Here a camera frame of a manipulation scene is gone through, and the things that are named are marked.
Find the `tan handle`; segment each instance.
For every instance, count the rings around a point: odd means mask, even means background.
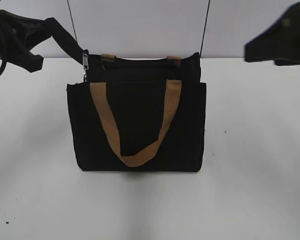
[[[103,130],[108,139],[109,145],[115,155],[128,167],[138,167],[152,158],[158,152],[158,149],[164,140],[170,124],[176,114],[182,82],[180,80],[167,80],[165,97],[164,97],[164,112],[162,126],[158,135],[158,140],[148,145],[143,150],[133,156],[122,156],[120,148],[119,130],[107,101],[107,83],[106,82],[91,82],[90,91],[96,110],[98,111]]]
[[[167,59],[173,61],[177,68],[181,66],[182,57],[180,56],[168,56]]]
[[[116,55],[101,54],[101,61],[102,62],[114,63],[116,61]]]

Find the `black tote bag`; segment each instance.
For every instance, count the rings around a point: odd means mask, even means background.
[[[204,153],[206,84],[200,55],[127,60],[89,54],[54,19],[44,25],[85,68],[67,85],[74,152],[83,171],[197,172]]]

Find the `white backdrop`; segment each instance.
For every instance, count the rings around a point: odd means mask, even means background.
[[[300,66],[203,59],[199,173],[82,172],[72,59],[0,78],[0,240],[300,240]]]

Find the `cable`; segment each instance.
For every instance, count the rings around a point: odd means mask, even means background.
[[[72,13],[71,13],[71,9],[70,9],[69,0],[66,0],[66,2],[68,3],[68,8],[69,8],[69,12],[70,12],[70,17],[71,17],[71,22],[72,22],[72,27],[73,27],[73,31],[74,31],[75,40],[76,40],[76,42],[78,42],[76,29],[75,29],[75,24],[74,24],[74,19],[72,18]]]
[[[211,3],[211,0],[209,0],[208,8],[206,9],[206,17],[205,17],[205,24],[204,24],[204,30],[203,30],[203,36],[202,36],[202,42],[201,42],[200,57],[202,56],[202,50],[204,48],[204,39],[205,39],[205,34],[206,34],[206,28],[207,28],[207,22],[208,22],[208,14],[209,14],[209,9],[210,9],[210,3]]]

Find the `metal clip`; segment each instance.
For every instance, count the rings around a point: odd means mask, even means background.
[[[89,55],[84,52],[82,55],[82,65],[83,65],[83,69],[84,69],[84,74],[83,74],[84,82],[87,81],[87,70],[89,70],[88,58],[89,58]]]

